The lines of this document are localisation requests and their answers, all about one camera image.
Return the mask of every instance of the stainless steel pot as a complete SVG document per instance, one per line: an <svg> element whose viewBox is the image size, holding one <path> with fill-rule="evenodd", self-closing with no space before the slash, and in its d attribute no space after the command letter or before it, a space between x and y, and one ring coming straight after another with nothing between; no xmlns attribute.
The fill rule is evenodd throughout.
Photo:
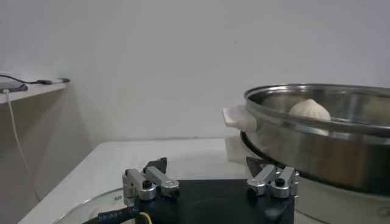
<svg viewBox="0 0 390 224"><path fill-rule="evenodd" d="M224 109L255 153L303 176L348 190L390 195L390 89L288 84L245 92L245 106ZM314 99L331 121L288 114Z"/></svg>

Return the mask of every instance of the white wall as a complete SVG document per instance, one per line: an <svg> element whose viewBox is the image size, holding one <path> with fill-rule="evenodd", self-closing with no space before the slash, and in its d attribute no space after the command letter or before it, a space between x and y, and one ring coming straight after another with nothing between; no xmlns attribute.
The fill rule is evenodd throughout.
<svg viewBox="0 0 390 224"><path fill-rule="evenodd" d="M73 97L54 131L85 129L58 134L43 162L30 157L38 182L50 186L42 194L103 141L226 135L221 108L242 103L250 87L389 86L389 7L387 0L2 0L0 70L69 77ZM77 136L82 144L61 147ZM72 153L70 165L59 159Z"/></svg>

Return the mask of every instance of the white shelf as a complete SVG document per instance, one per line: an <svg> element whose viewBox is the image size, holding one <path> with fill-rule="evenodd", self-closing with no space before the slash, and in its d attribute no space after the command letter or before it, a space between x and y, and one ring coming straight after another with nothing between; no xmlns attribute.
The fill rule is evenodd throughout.
<svg viewBox="0 0 390 224"><path fill-rule="evenodd" d="M65 87L66 85L64 83L58 83L53 85L28 85L29 89L27 91L10 93L10 100L20 100L43 93L53 92L59 89L65 89ZM0 104L6 102L7 101L5 99L5 94L0 94Z"/></svg>

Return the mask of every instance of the pot handle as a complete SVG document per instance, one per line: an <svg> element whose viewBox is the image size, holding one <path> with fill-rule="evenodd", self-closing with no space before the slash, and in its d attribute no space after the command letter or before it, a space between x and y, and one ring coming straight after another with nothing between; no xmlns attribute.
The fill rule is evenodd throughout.
<svg viewBox="0 0 390 224"><path fill-rule="evenodd" d="M257 121L245 108L245 105L224 108L222 110L226 127L233 127L242 131L256 131Z"/></svg>

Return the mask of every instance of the pot rim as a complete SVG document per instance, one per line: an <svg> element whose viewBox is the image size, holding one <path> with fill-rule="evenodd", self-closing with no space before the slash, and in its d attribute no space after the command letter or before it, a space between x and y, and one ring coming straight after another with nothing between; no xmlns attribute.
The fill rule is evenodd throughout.
<svg viewBox="0 0 390 224"><path fill-rule="evenodd" d="M292 83L292 84L278 84L267 85L251 88L244 93L244 98L247 102L247 106L256 109L258 112L277 119L284 125L305 125L311 128L319 128L322 130L339 131L343 133L361 133L365 135L378 136L384 138L390 138L390 127L384 125L369 125L369 124L353 124L344 123L339 121L324 121L320 119L314 119L310 117L302 117L289 114L287 112L273 110L271 108L262 106L252 100L250 97L254 94L278 89L344 89L353 90L361 93L372 94L380 97L390 98L390 89L371 87L371 86L358 86L358 85L337 85L337 84L321 84L321 83Z"/></svg>

